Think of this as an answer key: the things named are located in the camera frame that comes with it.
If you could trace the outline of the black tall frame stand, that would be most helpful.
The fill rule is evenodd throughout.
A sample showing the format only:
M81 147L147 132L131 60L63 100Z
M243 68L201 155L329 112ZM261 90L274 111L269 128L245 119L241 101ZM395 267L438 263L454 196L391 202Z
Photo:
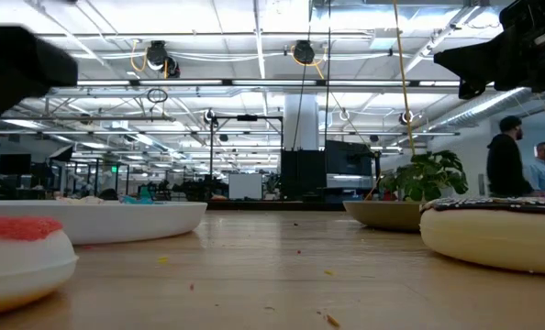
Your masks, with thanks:
M209 123L209 180L213 180L214 176L214 137L216 134L215 130L215 122L216 120L222 119L223 122L218 125L218 129L223 128L224 125L229 120L236 120L238 122L255 122L259 120L264 120L270 127L273 128L273 130L276 132L277 135L280 136L281 142L279 150L284 149L284 117L283 116L272 116L272 115L212 115L211 121ZM280 131L272 124L272 120L278 120L280 122Z

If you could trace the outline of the pink frosted donut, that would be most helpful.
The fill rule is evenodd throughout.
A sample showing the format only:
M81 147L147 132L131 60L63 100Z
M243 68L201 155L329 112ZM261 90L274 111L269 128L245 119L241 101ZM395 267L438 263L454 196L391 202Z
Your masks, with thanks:
M0 313L56 291L73 275L77 260L59 221L0 216Z

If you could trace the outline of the tan bowl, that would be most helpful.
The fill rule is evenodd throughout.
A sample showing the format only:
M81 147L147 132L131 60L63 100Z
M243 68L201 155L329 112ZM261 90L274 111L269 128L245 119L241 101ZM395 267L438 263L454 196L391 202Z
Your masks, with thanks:
M421 203L345 201L347 213L361 224L379 230L418 232Z

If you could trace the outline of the chocolate frosted sprinkled donut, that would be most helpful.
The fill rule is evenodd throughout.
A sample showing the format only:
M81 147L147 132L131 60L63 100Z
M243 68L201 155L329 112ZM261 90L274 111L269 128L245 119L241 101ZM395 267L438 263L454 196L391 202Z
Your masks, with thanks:
M545 197L438 199L420 213L424 244L443 256L545 274Z

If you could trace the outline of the black table edge frame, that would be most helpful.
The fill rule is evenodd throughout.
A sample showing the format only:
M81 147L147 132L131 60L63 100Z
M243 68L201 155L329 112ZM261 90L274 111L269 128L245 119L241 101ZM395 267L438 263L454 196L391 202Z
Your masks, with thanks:
M345 211L345 207L341 203L303 203L275 201L210 201L207 203L207 209L209 211Z

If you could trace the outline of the black cabinet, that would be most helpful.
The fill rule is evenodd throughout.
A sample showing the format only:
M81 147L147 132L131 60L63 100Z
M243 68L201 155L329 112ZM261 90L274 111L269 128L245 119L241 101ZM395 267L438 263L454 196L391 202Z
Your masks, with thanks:
M290 201L321 202L327 186L324 151L284 150L281 154L281 193Z

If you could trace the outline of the black and grey machine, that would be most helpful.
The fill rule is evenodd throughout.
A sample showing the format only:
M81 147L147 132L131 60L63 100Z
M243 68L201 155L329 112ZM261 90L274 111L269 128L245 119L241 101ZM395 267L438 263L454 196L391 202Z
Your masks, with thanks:
M364 144L327 140L327 193L342 200L363 200L374 186L373 154Z

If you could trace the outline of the small black monitor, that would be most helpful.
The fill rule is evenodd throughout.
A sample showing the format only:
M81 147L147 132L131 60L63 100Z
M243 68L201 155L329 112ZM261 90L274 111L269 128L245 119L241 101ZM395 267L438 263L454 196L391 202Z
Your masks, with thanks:
M30 174L30 154L1 154L0 175L25 175Z

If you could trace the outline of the white round plate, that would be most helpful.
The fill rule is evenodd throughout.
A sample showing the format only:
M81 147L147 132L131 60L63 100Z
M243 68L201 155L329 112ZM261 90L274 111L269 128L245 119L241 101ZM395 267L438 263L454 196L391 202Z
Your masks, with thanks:
M0 216L44 216L61 222L74 245L123 243L178 236L196 229L207 208L199 202L127 204L0 201Z

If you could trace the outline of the white board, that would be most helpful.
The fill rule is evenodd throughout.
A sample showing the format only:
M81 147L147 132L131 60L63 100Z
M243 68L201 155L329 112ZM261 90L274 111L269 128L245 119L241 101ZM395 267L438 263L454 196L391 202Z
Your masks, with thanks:
M238 173L228 176L228 198L231 200L260 200L262 198L262 175Z

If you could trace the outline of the green leafy plant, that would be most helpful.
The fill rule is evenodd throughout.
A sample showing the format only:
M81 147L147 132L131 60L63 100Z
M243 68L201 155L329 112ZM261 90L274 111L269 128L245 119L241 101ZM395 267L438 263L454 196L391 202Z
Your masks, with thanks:
M413 202L439 199L448 189L457 194L469 190L462 162L450 150L412 156L407 165L383 174L379 187L394 193L400 200Z

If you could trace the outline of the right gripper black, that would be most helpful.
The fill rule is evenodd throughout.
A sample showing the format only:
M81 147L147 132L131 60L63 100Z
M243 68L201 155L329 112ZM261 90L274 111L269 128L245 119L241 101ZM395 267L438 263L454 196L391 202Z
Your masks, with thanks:
M545 92L545 0L515 0L501 10L499 21L509 46L508 61L519 74L518 84L535 93ZM500 80L503 35L434 55L436 64L460 77L460 99L473 99Z

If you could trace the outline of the white building column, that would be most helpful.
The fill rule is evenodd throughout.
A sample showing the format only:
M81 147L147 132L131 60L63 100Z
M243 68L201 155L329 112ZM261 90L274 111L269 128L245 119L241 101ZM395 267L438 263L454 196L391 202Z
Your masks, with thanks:
M317 95L288 93L284 96L284 148L318 150Z

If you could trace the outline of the person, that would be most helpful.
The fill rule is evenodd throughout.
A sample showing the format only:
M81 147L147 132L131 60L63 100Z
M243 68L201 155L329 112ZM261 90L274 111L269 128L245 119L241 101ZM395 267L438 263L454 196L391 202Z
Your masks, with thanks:
M535 191L545 193L545 141L536 146L536 155L528 167L529 182Z
M489 145L486 175L489 192L495 197L522 197L533 193L523 173L523 162L517 142L523 138L521 120L509 115L499 122L500 133Z

